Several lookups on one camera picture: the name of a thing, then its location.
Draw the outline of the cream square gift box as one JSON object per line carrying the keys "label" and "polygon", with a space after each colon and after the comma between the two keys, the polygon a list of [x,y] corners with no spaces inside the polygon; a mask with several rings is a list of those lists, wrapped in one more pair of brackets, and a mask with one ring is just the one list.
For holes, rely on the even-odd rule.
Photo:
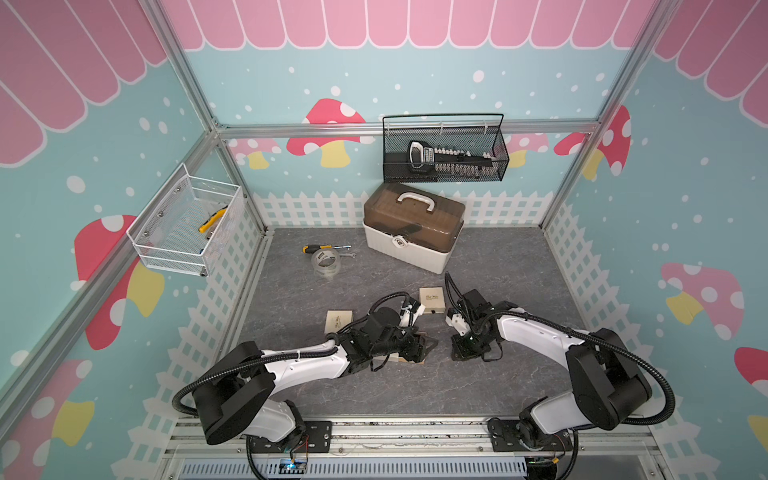
{"label": "cream square gift box", "polygon": [[399,363],[423,364],[429,349],[423,345],[406,345],[389,355],[389,358]]}

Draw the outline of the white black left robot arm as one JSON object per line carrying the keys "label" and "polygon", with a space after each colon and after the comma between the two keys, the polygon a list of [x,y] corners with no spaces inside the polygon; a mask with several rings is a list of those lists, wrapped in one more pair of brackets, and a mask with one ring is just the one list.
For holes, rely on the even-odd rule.
{"label": "white black left robot arm", "polygon": [[199,419],[209,445],[246,435],[293,446],[305,423],[292,402],[277,402],[274,395],[316,380],[377,372],[392,357],[422,362],[435,346],[416,326],[424,311],[410,294],[396,292],[318,345],[272,351],[243,342],[177,391],[171,405]]}

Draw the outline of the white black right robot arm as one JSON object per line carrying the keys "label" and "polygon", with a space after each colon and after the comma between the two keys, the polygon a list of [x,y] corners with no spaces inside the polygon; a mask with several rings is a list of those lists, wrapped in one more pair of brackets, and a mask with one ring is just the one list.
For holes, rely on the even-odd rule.
{"label": "white black right robot arm", "polygon": [[630,352],[614,331],[577,330],[511,302],[492,304],[476,290],[461,292],[450,274],[444,281],[450,304],[446,321],[455,330],[453,360],[490,363],[492,349],[511,342],[555,361],[569,375],[568,390],[533,402],[510,426],[489,421],[492,435],[538,451],[564,434],[610,431],[622,424],[652,426],[673,415],[676,398],[669,381]]}

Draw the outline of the cream drawer-style jewelry box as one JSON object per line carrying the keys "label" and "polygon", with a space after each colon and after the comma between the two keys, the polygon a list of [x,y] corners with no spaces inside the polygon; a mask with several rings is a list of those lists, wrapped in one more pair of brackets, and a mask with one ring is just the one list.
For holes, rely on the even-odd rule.
{"label": "cream drawer-style jewelry box", "polygon": [[337,333],[343,327],[349,325],[354,320],[352,310],[328,310],[326,314],[324,333]]}

